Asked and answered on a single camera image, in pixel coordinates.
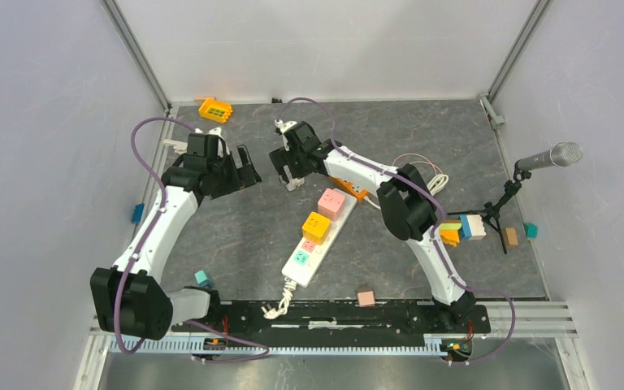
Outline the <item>white cube adapter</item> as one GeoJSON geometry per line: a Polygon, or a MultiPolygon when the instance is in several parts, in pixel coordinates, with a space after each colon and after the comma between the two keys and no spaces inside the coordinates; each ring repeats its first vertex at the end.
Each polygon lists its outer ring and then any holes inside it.
{"type": "Polygon", "coordinates": [[[292,179],[289,180],[289,182],[287,184],[284,185],[284,187],[289,192],[292,192],[292,191],[300,188],[304,183],[305,183],[305,179],[304,178],[300,178],[300,179],[292,178],[292,179]]]}

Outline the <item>yellow toy brick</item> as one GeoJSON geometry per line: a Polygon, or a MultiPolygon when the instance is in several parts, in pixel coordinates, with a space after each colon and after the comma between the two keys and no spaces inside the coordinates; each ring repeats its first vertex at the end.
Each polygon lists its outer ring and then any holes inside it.
{"type": "Polygon", "coordinates": [[[205,99],[198,108],[198,114],[203,119],[225,124],[233,114],[233,108],[226,102],[218,101],[212,97],[205,99]]]}

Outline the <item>teal cube right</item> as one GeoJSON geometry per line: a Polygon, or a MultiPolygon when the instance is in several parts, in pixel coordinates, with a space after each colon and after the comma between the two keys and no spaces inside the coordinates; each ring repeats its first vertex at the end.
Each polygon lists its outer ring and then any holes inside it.
{"type": "Polygon", "coordinates": [[[534,223],[525,222],[523,224],[524,232],[528,240],[533,240],[538,236],[538,226],[534,223]]]}

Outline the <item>blue wall clip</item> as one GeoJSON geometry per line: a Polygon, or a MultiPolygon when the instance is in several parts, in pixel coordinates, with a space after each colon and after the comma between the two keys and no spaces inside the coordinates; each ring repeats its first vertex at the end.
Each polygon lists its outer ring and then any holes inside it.
{"type": "Polygon", "coordinates": [[[137,226],[141,222],[144,209],[145,209],[144,203],[139,203],[134,206],[133,211],[132,211],[132,217],[131,217],[132,224],[137,226]]]}

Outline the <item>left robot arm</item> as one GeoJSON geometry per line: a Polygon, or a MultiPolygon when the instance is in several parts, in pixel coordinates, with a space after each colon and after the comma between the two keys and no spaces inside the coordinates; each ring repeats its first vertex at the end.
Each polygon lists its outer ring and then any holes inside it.
{"type": "Polygon", "coordinates": [[[109,268],[98,268],[90,288],[99,327],[123,336],[160,340],[170,327],[193,320],[213,331],[223,320],[219,295],[209,288],[165,292],[163,269],[185,224],[205,198],[212,200],[261,183],[247,147],[230,149],[215,133],[192,133],[187,150],[162,174],[158,200],[128,248],[109,268]]]}

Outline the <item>wooden letter cube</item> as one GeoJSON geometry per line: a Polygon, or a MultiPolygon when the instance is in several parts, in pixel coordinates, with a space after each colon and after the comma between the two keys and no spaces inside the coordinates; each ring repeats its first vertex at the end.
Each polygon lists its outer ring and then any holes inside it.
{"type": "Polygon", "coordinates": [[[519,246],[518,234],[514,227],[506,227],[503,229],[504,242],[507,248],[519,246]]]}

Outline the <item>white multicolour power strip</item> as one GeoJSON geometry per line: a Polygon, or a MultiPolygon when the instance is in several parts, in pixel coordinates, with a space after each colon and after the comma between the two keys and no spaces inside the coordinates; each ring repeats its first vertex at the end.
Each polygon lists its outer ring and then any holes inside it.
{"type": "Polygon", "coordinates": [[[282,275],[306,288],[357,205],[357,199],[338,188],[327,188],[301,226],[302,238],[282,268],[282,275]]]}

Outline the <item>grey microphone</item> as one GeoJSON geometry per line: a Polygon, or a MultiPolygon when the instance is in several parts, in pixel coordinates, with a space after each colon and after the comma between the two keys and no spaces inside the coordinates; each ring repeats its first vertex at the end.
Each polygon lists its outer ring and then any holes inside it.
{"type": "Polygon", "coordinates": [[[575,142],[560,142],[551,149],[521,158],[515,163],[519,171],[534,171],[547,167],[570,167],[583,158],[583,148],[575,142]]]}

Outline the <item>colourful toy block stack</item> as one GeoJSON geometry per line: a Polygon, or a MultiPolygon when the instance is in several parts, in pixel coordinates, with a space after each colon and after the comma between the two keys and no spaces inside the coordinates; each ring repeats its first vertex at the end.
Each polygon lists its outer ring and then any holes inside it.
{"type": "Polygon", "coordinates": [[[480,241],[487,235],[482,217],[478,214],[461,214],[455,219],[446,219],[439,226],[439,233],[441,240],[452,247],[463,241],[480,241]]]}

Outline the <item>pink cube socket adapter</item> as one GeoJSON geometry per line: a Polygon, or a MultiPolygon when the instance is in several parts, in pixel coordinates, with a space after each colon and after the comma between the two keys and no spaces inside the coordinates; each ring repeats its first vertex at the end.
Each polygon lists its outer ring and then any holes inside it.
{"type": "Polygon", "coordinates": [[[332,188],[327,188],[317,202],[317,212],[335,222],[345,208],[345,195],[332,188]]]}

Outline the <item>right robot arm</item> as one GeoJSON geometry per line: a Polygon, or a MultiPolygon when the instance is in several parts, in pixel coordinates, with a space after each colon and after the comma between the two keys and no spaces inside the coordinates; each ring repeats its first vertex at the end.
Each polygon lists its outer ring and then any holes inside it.
{"type": "Polygon", "coordinates": [[[384,226],[413,251],[438,307],[438,324],[456,332],[470,319],[475,295],[458,275],[439,234],[445,217],[418,169],[410,164],[391,167],[354,153],[333,140],[321,141],[304,121],[275,121],[283,144],[270,160],[284,187],[293,191],[318,173],[357,185],[377,198],[384,226]]]}

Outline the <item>orange power strip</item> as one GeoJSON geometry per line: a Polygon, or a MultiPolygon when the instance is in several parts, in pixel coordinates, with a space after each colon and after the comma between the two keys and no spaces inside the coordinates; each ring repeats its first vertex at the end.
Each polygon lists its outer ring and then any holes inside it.
{"type": "Polygon", "coordinates": [[[341,180],[339,178],[336,177],[330,177],[330,181],[335,184],[339,189],[341,189],[342,191],[346,192],[347,194],[355,197],[357,199],[358,202],[362,202],[367,194],[368,191],[365,189],[360,188],[359,186],[348,182],[346,180],[341,180]]]}

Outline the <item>yellow cube socket adapter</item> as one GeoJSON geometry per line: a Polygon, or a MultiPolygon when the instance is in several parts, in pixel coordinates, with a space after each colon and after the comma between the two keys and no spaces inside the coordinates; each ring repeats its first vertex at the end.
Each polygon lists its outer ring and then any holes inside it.
{"type": "Polygon", "coordinates": [[[306,240],[316,245],[322,245],[327,239],[331,225],[332,221],[330,219],[317,212],[310,212],[301,227],[302,235],[306,240]]]}

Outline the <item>teal plug adapter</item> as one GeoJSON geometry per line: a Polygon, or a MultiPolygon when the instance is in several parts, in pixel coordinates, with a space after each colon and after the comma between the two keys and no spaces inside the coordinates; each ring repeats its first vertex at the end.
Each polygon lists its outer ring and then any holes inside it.
{"type": "Polygon", "coordinates": [[[199,288],[213,288],[213,282],[204,270],[199,270],[194,274],[194,278],[199,288]]]}

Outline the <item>small pink plug adapter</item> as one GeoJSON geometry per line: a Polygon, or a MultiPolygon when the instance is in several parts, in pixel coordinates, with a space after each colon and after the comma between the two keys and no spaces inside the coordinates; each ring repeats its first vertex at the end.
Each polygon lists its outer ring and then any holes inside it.
{"type": "Polygon", "coordinates": [[[375,305],[375,293],[372,289],[364,288],[357,291],[357,305],[370,307],[375,305]]]}

